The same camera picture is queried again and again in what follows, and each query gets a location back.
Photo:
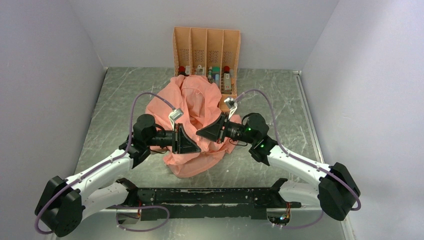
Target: crumpled fabric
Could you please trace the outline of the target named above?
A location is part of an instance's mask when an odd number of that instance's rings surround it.
[[[216,84],[209,83],[204,76],[179,75],[172,77],[170,83],[158,95],[175,108],[181,108],[184,114],[176,123],[183,124],[187,136],[201,149],[200,153],[173,154],[171,151],[164,156],[163,161],[174,175],[179,178],[192,177],[213,167],[225,153],[233,151],[235,145],[231,144],[227,137],[224,142],[218,144],[196,135],[197,130],[213,123],[221,114],[218,104],[222,95]],[[145,113],[153,115],[155,122],[165,130],[171,130],[168,118],[171,111],[166,103],[154,97],[147,105]],[[241,123],[241,118],[239,115],[233,115],[231,121]]]

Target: white wall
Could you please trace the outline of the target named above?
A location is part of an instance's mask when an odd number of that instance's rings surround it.
[[[424,239],[424,2],[341,0],[302,75],[328,163],[363,207],[358,240]]]
[[[73,173],[105,70],[67,0],[2,0],[0,43],[0,239],[42,239],[36,204]]]
[[[241,30],[239,68],[300,70],[339,0],[70,0],[108,67],[174,67],[174,26]]]

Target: metal table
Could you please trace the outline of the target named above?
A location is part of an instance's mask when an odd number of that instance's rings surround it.
[[[173,68],[110,67],[104,79],[90,127],[75,172],[81,172],[113,152],[128,135],[130,106],[134,97],[145,91],[157,93],[173,77]],[[298,75],[290,70],[239,69],[237,92],[260,89],[270,98],[277,117],[277,129],[283,145],[312,160],[322,161],[320,147],[309,115]],[[271,112],[266,100],[248,93],[236,114],[260,113],[270,126],[268,134],[275,138]],[[145,112],[151,97],[139,98],[134,121]],[[277,179],[301,181],[282,169],[257,163],[248,148],[237,146],[231,154],[209,170],[189,178],[178,178],[162,160],[151,155],[125,177],[138,187],[146,188],[231,188],[270,187]],[[318,217],[318,209],[294,209],[292,224],[301,225]],[[238,218],[171,219],[168,224],[148,233],[125,232],[116,228],[115,214],[97,213],[87,218],[73,233],[63,239],[346,239],[342,224],[327,216],[316,225],[301,230],[270,227],[267,220]],[[142,221],[131,228],[147,229],[162,220]]]

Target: wooden organizer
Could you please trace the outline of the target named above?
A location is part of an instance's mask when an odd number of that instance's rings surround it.
[[[180,66],[190,66],[193,75],[198,65],[205,67],[208,75],[209,67],[219,67],[220,90],[222,93],[219,108],[223,112],[229,109],[224,103],[227,97],[237,97],[237,67],[240,52],[240,31],[209,29],[195,27],[175,27],[172,37],[175,76]],[[223,67],[233,70],[231,92],[224,94]]]

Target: orange wire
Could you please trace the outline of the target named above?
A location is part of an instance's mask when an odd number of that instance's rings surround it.
[[[138,200],[138,206],[142,206],[142,201]],[[141,217],[140,209],[137,210],[137,217]]]

